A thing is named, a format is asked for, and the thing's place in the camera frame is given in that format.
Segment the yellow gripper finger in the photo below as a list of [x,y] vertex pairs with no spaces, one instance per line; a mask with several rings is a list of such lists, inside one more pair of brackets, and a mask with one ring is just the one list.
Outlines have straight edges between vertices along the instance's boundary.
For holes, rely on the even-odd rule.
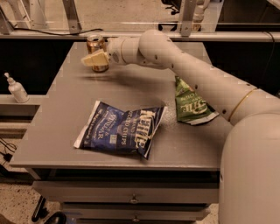
[[109,64],[109,56],[103,49],[100,49],[83,57],[81,63],[86,67],[107,66]]

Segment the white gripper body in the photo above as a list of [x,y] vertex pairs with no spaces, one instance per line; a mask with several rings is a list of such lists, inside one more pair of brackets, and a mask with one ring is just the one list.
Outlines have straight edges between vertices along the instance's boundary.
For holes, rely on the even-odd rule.
[[126,65],[125,60],[125,41],[124,37],[108,38],[107,39],[107,53],[109,58],[116,64]]

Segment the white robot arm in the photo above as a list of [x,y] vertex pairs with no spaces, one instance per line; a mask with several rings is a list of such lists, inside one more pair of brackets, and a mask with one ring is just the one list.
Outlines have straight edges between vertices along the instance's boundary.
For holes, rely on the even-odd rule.
[[157,30],[111,38],[82,60],[110,61],[171,69],[232,124],[220,161],[219,224],[279,224],[279,98],[184,52]]

